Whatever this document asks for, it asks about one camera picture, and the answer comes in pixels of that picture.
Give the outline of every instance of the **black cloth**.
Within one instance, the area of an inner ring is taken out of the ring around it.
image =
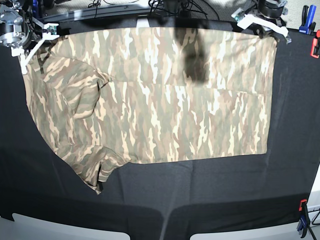
[[[80,27],[69,32],[81,31],[83,22],[73,23]],[[207,23],[205,28],[235,29]],[[266,154],[128,163],[111,174],[100,195],[42,139],[26,106],[18,59],[0,47],[0,215],[125,232],[132,240],[185,240],[297,222],[320,162],[320,59],[310,56],[312,36],[290,36],[291,44],[281,40],[277,48]]]

